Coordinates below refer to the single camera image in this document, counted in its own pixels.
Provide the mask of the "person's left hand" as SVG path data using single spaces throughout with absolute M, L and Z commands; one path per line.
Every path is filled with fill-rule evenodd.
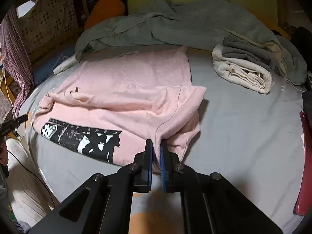
M 0 144 L 0 159 L 1 159 L 1 164 L 4 167 L 7 167 L 8 152 L 7 152 L 7 147 L 6 147 L 6 139 L 3 139 Z

